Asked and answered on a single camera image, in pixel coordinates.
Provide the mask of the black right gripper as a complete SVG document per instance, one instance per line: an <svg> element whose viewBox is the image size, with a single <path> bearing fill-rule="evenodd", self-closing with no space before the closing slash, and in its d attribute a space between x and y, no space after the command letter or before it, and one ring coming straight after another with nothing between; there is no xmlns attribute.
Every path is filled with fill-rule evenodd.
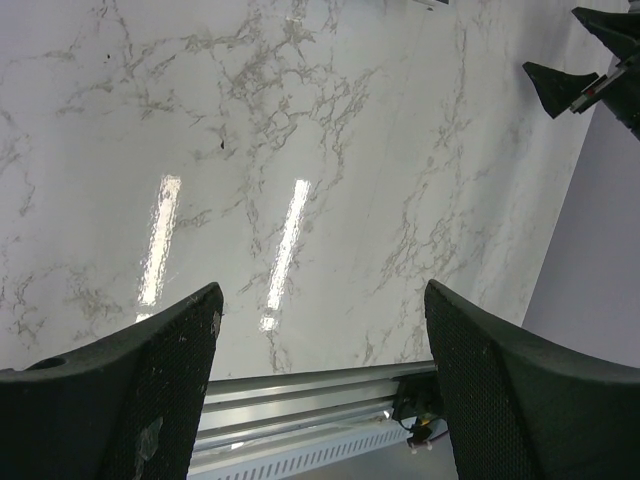
<svg viewBox="0 0 640 480"><path fill-rule="evenodd" d="M610 75L601 77L597 73L568 74L525 62L522 67L542 108L555 119L568 108L572 113L583 113L601 102L639 139L639 12L609 13L576 7L572 14L623 61Z"/></svg>

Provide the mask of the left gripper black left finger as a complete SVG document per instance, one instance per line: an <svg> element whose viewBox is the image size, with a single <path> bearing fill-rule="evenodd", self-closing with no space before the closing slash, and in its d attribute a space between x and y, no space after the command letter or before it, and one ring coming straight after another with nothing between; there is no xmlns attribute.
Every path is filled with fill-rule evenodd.
<svg viewBox="0 0 640 480"><path fill-rule="evenodd" d="M213 282L91 344L2 370L2 478L186 478L223 303Z"/></svg>

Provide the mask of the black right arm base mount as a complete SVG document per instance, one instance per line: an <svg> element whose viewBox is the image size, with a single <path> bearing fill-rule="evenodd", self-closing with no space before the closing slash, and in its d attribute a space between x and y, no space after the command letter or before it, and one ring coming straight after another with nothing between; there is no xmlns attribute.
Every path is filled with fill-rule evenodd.
<svg viewBox="0 0 640 480"><path fill-rule="evenodd" d="M436 420L442 420L444 402L435 372L418 373L398 378L391 419L404 430L423 433Z"/></svg>

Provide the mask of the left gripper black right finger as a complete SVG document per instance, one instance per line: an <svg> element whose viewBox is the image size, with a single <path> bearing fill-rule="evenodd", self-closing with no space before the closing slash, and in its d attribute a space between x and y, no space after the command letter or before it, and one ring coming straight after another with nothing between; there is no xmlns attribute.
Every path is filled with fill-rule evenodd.
<svg viewBox="0 0 640 480"><path fill-rule="evenodd" d="M424 305L459 478L638 478L637 368L546 340L435 280Z"/></svg>

